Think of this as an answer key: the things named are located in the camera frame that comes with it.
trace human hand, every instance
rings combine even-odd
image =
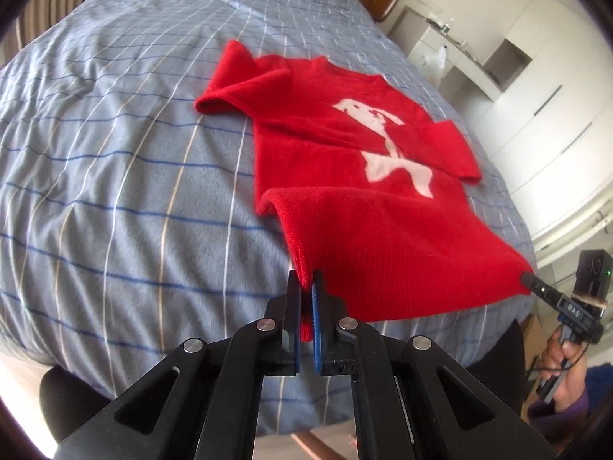
[[[560,345],[560,328],[558,327],[553,335],[547,341],[547,349],[541,355],[541,367],[561,368],[562,360],[567,358],[571,364],[577,362],[577,359],[583,353],[583,348],[580,344],[573,344],[569,340],[564,341]],[[579,359],[578,363],[570,370],[563,372],[562,384],[558,387],[554,394],[554,402],[556,405],[556,413],[563,412],[571,406],[585,391],[585,376],[587,374],[587,358],[584,356]],[[543,370],[540,377],[548,379],[551,376],[559,375],[559,371]]]

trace white graphic on sweater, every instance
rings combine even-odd
[[[357,122],[381,135],[385,140],[385,149],[389,156],[362,151],[364,160],[366,160],[366,179],[370,183],[387,178],[395,169],[405,169],[411,175],[415,190],[424,197],[432,198],[432,192],[430,192],[432,170],[427,166],[415,163],[415,161],[405,159],[398,152],[396,144],[387,134],[387,131],[385,131],[385,118],[398,125],[404,124],[402,119],[389,112],[369,107],[365,103],[352,99],[341,100],[338,104],[334,105],[334,108],[347,113]]]

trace checkered blanket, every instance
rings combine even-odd
[[[382,73],[435,120],[453,119],[484,175],[466,187],[470,205],[534,262],[476,138],[358,0],[88,0],[0,72],[2,351],[117,396],[186,338],[231,336],[284,292],[279,225],[253,211],[251,122],[192,104],[229,39],[255,56]],[[530,303],[374,325],[428,335],[467,365]],[[259,433],[352,416],[346,377],[302,368],[265,379]]]

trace white plastic bag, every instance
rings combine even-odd
[[[447,47],[442,46],[438,52],[424,53],[416,64],[421,75],[424,76],[434,88],[438,88],[441,85],[446,58]]]

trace bed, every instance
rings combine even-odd
[[[373,8],[87,0],[24,48],[0,72],[0,351],[61,365],[114,397],[183,340],[228,337],[284,292],[290,263],[280,227],[253,211],[251,122],[193,107],[230,39],[254,56],[323,55],[382,74],[433,119],[452,119],[484,176],[465,187],[468,202],[534,266],[500,174],[378,29]],[[396,338],[428,335],[468,365],[530,306],[516,296],[374,325]],[[303,358],[309,352],[305,344]],[[347,377],[302,368],[298,378],[265,379],[258,433],[352,417]]]

